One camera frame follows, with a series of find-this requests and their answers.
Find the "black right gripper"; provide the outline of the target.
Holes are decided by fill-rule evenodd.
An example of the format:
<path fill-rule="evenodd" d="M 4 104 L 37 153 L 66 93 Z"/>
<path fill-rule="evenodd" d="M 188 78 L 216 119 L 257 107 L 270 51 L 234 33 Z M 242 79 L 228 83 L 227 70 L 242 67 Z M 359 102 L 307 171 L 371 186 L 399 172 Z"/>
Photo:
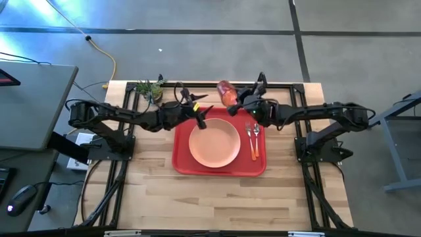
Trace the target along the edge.
<path fill-rule="evenodd" d="M 243 103 L 236 101 L 227 107 L 228 114 L 233 117 L 238 111 L 244 108 L 259 125 L 269 127 L 278 126 L 276 118 L 278 112 L 278 101 L 267 99 L 262 96 L 266 93 L 264 84 L 255 83 L 252 87 L 236 88 L 237 97 L 244 98 Z"/>

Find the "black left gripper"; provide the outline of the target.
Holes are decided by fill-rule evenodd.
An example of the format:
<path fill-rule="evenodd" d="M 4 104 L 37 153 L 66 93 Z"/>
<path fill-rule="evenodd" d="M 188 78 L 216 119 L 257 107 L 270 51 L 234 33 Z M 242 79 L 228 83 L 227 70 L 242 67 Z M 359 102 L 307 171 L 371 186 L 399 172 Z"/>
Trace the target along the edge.
<path fill-rule="evenodd" d="M 182 88 L 180 91 L 182 99 L 179 101 L 176 97 L 175 101 L 163 103 L 161 107 L 161 125 L 164 130 L 171 130 L 177 125 L 189 120 L 195 119 L 199 129 L 205 129 L 205 119 L 207 113 L 214 107 L 200 107 L 197 100 L 207 96 L 194 95 L 190 93 L 187 88 Z"/>

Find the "orange faceted plastic cup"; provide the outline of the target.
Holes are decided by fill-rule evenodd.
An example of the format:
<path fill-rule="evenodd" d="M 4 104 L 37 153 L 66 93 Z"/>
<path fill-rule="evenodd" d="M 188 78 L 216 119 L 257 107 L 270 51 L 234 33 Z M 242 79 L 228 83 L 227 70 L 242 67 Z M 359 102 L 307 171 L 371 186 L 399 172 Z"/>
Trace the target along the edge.
<path fill-rule="evenodd" d="M 237 104 L 237 91 L 227 80 L 217 83 L 216 88 L 224 106 L 230 107 Z"/>

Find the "orange-handled metal spoon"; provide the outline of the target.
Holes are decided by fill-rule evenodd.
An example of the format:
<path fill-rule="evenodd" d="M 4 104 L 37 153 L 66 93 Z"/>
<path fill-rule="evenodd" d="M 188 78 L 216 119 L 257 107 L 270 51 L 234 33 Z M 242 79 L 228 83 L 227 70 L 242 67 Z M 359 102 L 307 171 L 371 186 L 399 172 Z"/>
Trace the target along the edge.
<path fill-rule="evenodd" d="M 255 134 L 255 156 L 259 157 L 259 132 L 260 126 L 255 123 L 254 124 L 254 134 Z"/>

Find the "peach round plate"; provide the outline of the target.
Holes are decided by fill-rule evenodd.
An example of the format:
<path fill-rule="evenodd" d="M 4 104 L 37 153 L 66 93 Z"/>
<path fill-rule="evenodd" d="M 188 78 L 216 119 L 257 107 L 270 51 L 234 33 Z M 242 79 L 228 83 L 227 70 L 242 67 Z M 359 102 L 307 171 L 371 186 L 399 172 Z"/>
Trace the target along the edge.
<path fill-rule="evenodd" d="M 239 154 L 241 139 L 230 122 L 221 118 L 205 121 L 207 127 L 196 126 L 189 135 L 189 151 L 193 158 L 208 168 L 229 165 Z"/>

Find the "orange-handled metal fork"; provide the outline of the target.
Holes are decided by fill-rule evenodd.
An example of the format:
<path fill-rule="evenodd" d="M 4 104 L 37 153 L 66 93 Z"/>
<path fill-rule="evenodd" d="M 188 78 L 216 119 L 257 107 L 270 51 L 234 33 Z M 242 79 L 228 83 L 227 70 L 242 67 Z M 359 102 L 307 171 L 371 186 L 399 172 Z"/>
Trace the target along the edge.
<path fill-rule="evenodd" d="M 255 150 L 254 150 L 254 147 L 253 147 L 252 136 L 251 136 L 251 126 L 250 126 L 249 122 L 245 123 L 245 129 L 246 129 L 247 135 L 249 137 L 249 143 L 250 143 L 250 147 L 251 147 L 251 158 L 252 158 L 253 161 L 256 161 L 257 157 L 255 155 Z"/>

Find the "red plastic tray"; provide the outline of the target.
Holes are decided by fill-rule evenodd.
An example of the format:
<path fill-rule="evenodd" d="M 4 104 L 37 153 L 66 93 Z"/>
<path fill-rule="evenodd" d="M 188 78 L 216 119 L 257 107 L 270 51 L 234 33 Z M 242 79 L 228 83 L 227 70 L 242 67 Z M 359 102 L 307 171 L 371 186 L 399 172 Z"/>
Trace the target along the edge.
<path fill-rule="evenodd" d="M 241 139 L 241 147 L 237 157 L 227 166 L 221 168 L 208 168 L 199 164 L 189 151 L 189 135 L 197 126 L 195 120 L 189 120 L 177 126 L 174 134 L 174 149 L 172 152 L 172 166 L 182 174 L 209 175 L 209 176 L 238 176 L 257 177 L 266 170 L 266 145 L 265 131 L 260 128 L 259 132 L 259 157 L 256 161 L 251 158 L 249 137 L 245 129 L 245 123 L 251 127 L 256 123 L 251 115 L 243 109 L 231 117 L 225 108 L 213 107 L 206 115 L 207 119 L 223 119 L 237 129 Z M 255 134 L 251 132 L 253 147 L 255 149 Z"/>

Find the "small potted succulent plant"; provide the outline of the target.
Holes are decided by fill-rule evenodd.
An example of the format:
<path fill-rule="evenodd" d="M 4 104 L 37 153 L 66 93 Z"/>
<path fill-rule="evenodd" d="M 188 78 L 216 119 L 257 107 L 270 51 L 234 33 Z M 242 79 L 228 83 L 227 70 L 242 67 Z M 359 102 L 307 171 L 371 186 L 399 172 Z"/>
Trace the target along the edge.
<path fill-rule="evenodd" d="M 165 79 L 158 79 L 156 82 L 139 81 L 136 85 L 136 92 L 141 94 L 147 102 L 156 104 L 162 100 L 162 85 L 165 83 Z"/>

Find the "white box on floor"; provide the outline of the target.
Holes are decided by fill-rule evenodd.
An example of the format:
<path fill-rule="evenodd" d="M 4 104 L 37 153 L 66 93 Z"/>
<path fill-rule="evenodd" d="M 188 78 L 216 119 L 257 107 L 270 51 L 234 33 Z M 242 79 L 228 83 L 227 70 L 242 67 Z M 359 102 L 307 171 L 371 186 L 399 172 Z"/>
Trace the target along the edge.
<path fill-rule="evenodd" d="M 86 134 L 86 133 L 79 133 L 77 135 L 75 143 L 77 145 L 81 144 L 88 144 L 93 140 L 93 134 Z M 88 165 L 84 163 L 80 163 L 79 161 L 70 158 L 67 163 L 67 169 L 74 170 L 74 171 L 86 171 L 88 170 Z"/>

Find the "black front beam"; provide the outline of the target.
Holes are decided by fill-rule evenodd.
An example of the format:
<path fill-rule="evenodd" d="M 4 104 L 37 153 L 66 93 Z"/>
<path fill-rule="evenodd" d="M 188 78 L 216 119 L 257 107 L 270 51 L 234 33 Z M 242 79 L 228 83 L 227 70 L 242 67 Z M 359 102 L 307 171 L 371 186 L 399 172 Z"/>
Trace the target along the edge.
<path fill-rule="evenodd" d="M 77 226 L 27 232 L 0 232 L 0 237 L 415 237 L 357 229 L 317 228 L 314 231 L 280 230 L 118 230 L 113 226 Z"/>

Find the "grey desk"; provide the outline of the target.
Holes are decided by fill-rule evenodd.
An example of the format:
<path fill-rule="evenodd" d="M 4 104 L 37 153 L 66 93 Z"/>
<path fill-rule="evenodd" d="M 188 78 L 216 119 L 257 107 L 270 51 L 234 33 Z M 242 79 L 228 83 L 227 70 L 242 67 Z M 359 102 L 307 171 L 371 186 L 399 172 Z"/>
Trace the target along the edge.
<path fill-rule="evenodd" d="M 20 82 L 0 86 L 0 149 L 45 149 L 78 67 L 0 62 Z"/>

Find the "black monitor on desk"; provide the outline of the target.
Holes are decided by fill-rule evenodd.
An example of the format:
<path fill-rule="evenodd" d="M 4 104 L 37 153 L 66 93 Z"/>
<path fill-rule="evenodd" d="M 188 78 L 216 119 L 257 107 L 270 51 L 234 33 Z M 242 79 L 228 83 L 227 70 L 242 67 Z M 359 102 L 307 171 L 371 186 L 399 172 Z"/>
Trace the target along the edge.
<path fill-rule="evenodd" d="M 19 86 L 21 82 L 0 69 L 0 86 Z"/>

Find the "black computer mouse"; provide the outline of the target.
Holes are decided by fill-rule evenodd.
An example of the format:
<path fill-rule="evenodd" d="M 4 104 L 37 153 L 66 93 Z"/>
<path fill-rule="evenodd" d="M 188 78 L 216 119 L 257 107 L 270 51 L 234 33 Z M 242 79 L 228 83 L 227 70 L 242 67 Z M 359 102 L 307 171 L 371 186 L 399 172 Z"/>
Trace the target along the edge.
<path fill-rule="evenodd" d="M 34 185 L 26 185 L 19 189 L 7 204 L 7 215 L 10 217 L 19 216 L 27 208 L 36 194 L 37 188 Z"/>

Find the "black keyboard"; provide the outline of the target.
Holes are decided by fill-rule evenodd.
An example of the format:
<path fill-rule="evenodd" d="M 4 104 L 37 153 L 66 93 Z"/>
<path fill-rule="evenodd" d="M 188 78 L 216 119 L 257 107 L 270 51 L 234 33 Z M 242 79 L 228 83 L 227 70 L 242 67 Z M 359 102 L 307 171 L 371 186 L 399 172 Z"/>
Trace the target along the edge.
<path fill-rule="evenodd" d="M 0 203 L 7 193 L 8 185 L 16 174 L 15 168 L 0 167 Z"/>

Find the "grey metal table frame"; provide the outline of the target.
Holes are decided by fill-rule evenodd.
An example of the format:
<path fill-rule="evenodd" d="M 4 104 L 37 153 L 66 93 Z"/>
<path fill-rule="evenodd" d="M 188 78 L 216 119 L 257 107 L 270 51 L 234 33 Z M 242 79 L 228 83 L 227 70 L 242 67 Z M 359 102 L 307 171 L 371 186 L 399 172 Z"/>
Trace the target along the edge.
<path fill-rule="evenodd" d="M 389 109 L 375 115 L 374 118 L 369 120 L 369 128 L 380 125 L 384 132 L 385 141 L 390 150 L 390 154 L 399 177 L 398 182 L 384 186 L 385 192 L 392 192 L 397 190 L 405 190 L 409 188 L 420 188 L 421 178 L 408 179 L 405 173 L 404 167 L 401 162 L 401 158 L 398 152 L 398 143 L 393 139 L 391 130 L 389 128 L 389 122 L 391 120 L 421 120 L 421 116 L 401 116 L 402 113 L 408 111 L 411 108 L 416 108 L 417 105 L 421 104 L 421 90 L 410 93 L 402 98 L 402 100 L 395 102 Z"/>

